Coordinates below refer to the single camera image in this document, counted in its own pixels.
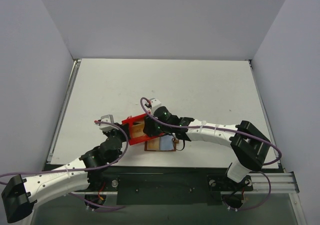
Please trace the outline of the red plastic bin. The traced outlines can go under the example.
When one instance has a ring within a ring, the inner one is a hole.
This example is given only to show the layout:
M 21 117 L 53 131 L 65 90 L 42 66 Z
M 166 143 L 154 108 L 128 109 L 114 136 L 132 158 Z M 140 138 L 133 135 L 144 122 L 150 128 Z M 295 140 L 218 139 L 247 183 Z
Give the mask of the red plastic bin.
M 144 113 L 137 116 L 129 116 L 125 120 L 121 121 L 121 124 L 123 126 L 128 125 L 128 132 L 130 136 L 129 144 L 131 146 L 139 143 L 145 143 L 152 139 L 156 139 L 165 135 L 163 132 L 155 136 L 148 136 L 147 134 L 145 134 L 143 130 L 145 127 L 146 117 L 147 115 Z

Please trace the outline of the gold card with chip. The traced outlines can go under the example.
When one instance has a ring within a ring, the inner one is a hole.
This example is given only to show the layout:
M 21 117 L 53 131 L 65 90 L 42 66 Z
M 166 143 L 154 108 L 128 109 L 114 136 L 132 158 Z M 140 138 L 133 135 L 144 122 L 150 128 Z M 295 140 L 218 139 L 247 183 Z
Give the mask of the gold card with chip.
M 147 151 L 159 151 L 160 150 L 160 141 L 159 140 L 150 140 L 146 145 Z

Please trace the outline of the brown leather card holder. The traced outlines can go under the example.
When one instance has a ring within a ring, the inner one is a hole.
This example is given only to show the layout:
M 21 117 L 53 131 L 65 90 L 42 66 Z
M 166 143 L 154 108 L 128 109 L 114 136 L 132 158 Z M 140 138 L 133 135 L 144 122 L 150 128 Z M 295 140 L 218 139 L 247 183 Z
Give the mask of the brown leather card holder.
M 147 142 L 148 142 L 146 141 L 144 145 L 144 150 L 146 152 L 175 152 L 176 147 L 179 144 L 179 140 L 177 138 L 174 138 L 172 135 L 164 135 L 151 140 L 159 140 L 160 142 L 159 150 L 157 151 L 146 150 Z

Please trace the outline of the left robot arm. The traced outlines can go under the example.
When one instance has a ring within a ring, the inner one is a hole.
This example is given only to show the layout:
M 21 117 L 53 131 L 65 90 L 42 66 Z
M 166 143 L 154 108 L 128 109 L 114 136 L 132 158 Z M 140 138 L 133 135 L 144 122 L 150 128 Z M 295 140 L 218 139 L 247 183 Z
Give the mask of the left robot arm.
M 28 217 L 35 208 L 68 193 L 99 190 L 101 173 L 117 163 L 125 154 L 123 143 L 129 143 L 128 129 L 117 123 L 96 121 L 105 125 L 106 140 L 79 158 L 56 169 L 40 172 L 9 172 L 1 193 L 7 222 L 15 223 Z

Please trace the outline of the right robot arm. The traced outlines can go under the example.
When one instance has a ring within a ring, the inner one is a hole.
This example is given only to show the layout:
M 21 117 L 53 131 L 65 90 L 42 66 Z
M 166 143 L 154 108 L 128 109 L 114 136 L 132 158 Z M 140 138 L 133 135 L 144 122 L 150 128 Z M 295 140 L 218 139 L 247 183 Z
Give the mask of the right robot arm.
M 142 108 L 146 112 L 143 132 L 149 137 L 160 134 L 173 135 L 181 141 L 208 142 L 233 150 L 232 162 L 223 177 L 224 186 L 236 189 L 250 172 L 259 172 L 264 166 L 270 142 L 252 123 L 219 125 L 191 117 L 178 117 L 165 106 Z

